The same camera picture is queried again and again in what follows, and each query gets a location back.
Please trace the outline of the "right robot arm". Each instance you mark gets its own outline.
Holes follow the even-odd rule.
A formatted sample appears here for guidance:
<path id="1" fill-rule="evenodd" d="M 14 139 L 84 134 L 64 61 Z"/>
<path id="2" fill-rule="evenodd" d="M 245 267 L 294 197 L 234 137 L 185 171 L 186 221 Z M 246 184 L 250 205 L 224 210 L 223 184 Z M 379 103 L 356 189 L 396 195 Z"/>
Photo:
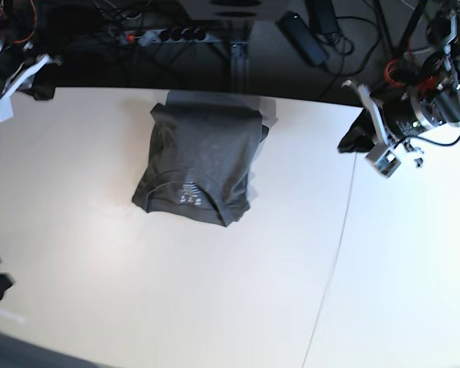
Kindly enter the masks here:
<path id="1" fill-rule="evenodd" d="M 0 122 L 14 116 L 12 95 L 26 94 L 35 100 L 52 100 L 56 88 L 36 81 L 45 66 L 62 60 L 35 50 L 38 10 L 35 1 L 17 8 L 13 1 L 0 1 Z"/>

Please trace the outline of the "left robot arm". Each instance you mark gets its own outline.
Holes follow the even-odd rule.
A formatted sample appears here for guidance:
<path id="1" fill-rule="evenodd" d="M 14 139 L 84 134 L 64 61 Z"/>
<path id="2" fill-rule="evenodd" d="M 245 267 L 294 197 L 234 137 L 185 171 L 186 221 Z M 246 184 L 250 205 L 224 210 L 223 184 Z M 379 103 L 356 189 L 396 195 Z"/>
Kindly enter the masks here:
<path id="1" fill-rule="evenodd" d="M 381 175 L 389 178 L 404 159 L 422 167 L 424 152 L 413 140 L 428 143 L 424 133 L 438 127 L 460 129 L 460 1 L 440 1 L 427 22 L 426 40 L 432 53 L 417 64 L 410 39 L 427 3 L 412 13 L 393 59 L 383 70 L 386 84 L 400 95 L 376 99 L 368 86 L 343 82 L 359 97 L 363 110 L 339 142 L 339 153 L 362 153 Z"/>

